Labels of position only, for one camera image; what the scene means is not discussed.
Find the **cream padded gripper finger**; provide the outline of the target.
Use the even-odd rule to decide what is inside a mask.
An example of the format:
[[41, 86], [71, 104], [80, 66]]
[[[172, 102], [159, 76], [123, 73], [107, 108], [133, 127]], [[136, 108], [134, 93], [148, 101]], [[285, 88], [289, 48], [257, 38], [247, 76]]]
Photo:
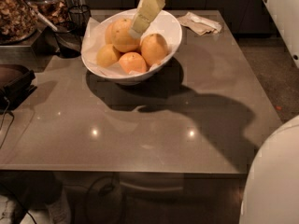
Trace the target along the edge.
[[133, 38], [140, 38], [163, 10], [165, 0], [140, 0], [133, 17], [129, 34]]

